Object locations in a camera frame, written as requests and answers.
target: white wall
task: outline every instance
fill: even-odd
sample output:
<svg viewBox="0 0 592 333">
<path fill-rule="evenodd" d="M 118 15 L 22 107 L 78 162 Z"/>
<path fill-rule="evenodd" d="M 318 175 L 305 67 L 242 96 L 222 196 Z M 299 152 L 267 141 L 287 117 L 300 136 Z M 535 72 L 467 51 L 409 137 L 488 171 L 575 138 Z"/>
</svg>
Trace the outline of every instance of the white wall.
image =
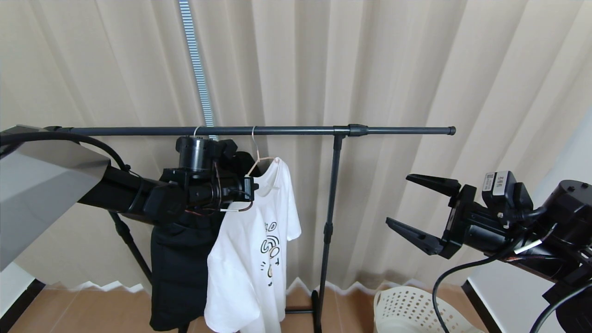
<svg viewBox="0 0 592 333">
<path fill-rule="evenodd" d="M 0 316 L 10 308 L 35 278 L 11 262 L 0 272 Z"/>
<path fill-rule="evenodd" d="M 531 193 L 535 207 L 540 206 L 557 184 L 565 179 L 592 184 L 592 109 L 565 145 L 549 174 Z M 502 262 L 492 262 L 475 269 L 469 281 L 501 330 L 508 333 L 530 330 L 540 312 L 548 306 L 541 295 L 553 285 Z M 556 332 L 563 330 L 553 314 L 540 333 Z"/>
</svg>

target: tiled floor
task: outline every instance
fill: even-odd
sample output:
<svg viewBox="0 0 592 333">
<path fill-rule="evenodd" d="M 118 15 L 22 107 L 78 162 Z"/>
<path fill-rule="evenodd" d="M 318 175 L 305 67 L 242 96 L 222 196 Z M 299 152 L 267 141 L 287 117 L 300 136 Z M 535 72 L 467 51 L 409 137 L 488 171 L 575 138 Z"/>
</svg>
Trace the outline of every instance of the tiled floor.
<svg viewBox="0 0 592 333">
<path fill-rule="evenodd" d="M 438 292 L 443 300 L 460 311 L 473 325 L 486 331 L 471 302 L 460 287 L 446 286 Z M 373 296 L 354 290 L 344 296 L 326 289 L 323 308 L 324 333 L 372 333 Z M 304 289 L 287 296 L 288 307 L 308 307 L 310 297 Z M 51 332 L 153 332 L 150 320 L 150 296 L 125 290 L 103 292 L 95 289 L 68 291 L 44 289 L 10 330 L 10 333 Z M 281 323 L 283 333 L 313 331 L 310 314 L 289 314 Z M 212 332 L 200 317 L 191 323 L 189 333 Z"/>
</svg>

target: garment rack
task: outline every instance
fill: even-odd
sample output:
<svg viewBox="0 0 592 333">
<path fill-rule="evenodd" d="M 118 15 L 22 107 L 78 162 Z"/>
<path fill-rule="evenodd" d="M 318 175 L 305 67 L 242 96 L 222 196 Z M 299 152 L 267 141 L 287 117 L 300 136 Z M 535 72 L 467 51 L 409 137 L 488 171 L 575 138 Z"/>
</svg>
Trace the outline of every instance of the garment rack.
<svg viewBox="0 0 592 333">
<path fill-rule="evenodd" d="M 327 205 L 327 220 L 323 230 L 323 259 L 321 262 L 321 278 L 318 292 L 313 290 L 311 309 L 286 309 L 286 313 L 312 313 L 314 333 L 321 333 L 321 314 L 325 283 L 327 280 L 327 265 L 329 263 L 329 245 L 333 234 L 333 210 L 337 193 L 337 175 L 339 173 L 339 159 L 341 147 L 345 137 L 364 135 L 454 135 L 456 128 L 450 127 L 368 127 L 360 124 L 347 126 L 233 126 L 233 127 L 70 127 L 56 128 L 57 132 L 69 132 L 87 136 L 185 136 L 185 135 L 332 135 L 333 161 L 331 164 L 331 180 L 329 187 L 329 202 Z M 140 264 L 146 277 L 151 280 L 151 273 L 146 261 L 131 238 L 129 228 L 121 221 L 116 213 L 111 214 L 115 227 L 124 242 L 129 247 L 136 261 Z M 186 332 L 186 327 L 179 332 Z"/>
</svg>

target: laundry basket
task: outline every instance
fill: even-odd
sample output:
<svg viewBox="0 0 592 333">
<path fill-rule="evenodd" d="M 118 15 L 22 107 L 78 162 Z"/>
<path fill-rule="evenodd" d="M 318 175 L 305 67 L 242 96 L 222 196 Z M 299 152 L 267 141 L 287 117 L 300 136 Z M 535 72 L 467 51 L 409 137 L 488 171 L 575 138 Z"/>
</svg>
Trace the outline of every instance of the laundry basket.
<svg viewBox="0 0 592 333">
<path fill-rule="evenodd" d="M 455 308 L 438 298 L 438 309 L 451 333 L 483 333 Z M 442 333 L 432 294 L 414 287 L 395 287 L 374 296 L 374 332 Z"/>
</svg>

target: curtain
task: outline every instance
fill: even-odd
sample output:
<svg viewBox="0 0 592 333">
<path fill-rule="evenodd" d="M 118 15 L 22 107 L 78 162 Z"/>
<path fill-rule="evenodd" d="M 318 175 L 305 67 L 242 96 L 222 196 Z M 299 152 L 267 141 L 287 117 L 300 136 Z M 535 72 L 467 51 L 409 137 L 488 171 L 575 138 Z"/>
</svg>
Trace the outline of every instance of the curtain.
<svg viewBox="0 0 592 333">
<path fill-rule="evenodd" d="M 533 191 L 592 105 L 586 1 L 192 1 L 219 126 L 456 126 L 454 136 L 346 138 L 328 279 L 432 283 L 480 258 L 428 257 L 387 216 L 441 235 L 447 198 L 409 173 L 480 188 L 509 169 Z M 2 2 L 0 121 L 199 126 L 176 2 Z M 176 165 L 175 138 L 101 138 L 133 170 Z M 249 137 L 233 137 L 252 151 Z M 289 165 L 303 234 L 288 280 L 318 285 L 332 137 L 257 137 Z M 150 227 L 129 222 L 149 258 Z M 44 282 L 145 283 L 105 212 L 79 205 L 17 263 Z M 460 283 L 457 274 L 451 282 Z"/>
</svg>

